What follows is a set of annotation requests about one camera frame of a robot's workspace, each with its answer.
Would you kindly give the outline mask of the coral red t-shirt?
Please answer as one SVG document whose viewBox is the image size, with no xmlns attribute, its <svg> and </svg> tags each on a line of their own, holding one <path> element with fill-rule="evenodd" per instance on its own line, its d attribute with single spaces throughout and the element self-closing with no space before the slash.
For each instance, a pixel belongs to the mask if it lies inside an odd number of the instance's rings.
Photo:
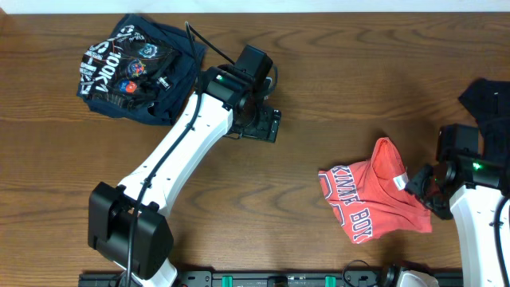
<svg viewBox="0 0 510 287">
<path fill-rule="evenodd" d="M 393 142 L 376 141 L 369 159 L 319 171 L 324 198 L 352 243 L 396 230 L 430 233 L 430 211 L 405 191 L 406 168 Z"/>
</svg>

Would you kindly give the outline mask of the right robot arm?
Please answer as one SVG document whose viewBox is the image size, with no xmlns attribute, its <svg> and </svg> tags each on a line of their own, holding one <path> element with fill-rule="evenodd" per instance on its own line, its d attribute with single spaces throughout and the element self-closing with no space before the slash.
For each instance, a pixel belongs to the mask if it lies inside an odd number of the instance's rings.
<svg viewBox="0 0 510 287">
<path fill-rule="evenodd" d="M 453 220 L 465 286 L 509 284 L 509 169 L 483 159 L 478 130 L 440 128 L 436 164 L 426 164 L 406 185 L 426 209 Z"/>
</svg>

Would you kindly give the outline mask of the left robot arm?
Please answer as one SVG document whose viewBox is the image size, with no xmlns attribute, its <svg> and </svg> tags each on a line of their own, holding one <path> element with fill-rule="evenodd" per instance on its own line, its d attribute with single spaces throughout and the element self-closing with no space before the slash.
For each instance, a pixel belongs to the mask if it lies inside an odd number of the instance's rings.
<svg viewBox="0 0 510 287">
<path fill-rule="evenodd" d="M 182 115 L 148 158 L 117 186 L 101 182 L 90 194 L 88 245 L 124 271 L 83 274 L 81 286 L 175 283 L 167 220 L 179 192 L 221 138 L 275 142 L 281 112 L 264 102 L 277 79 L 273 60 L 251 45 L 233 64 L 199 73 Z"/>
</svg>

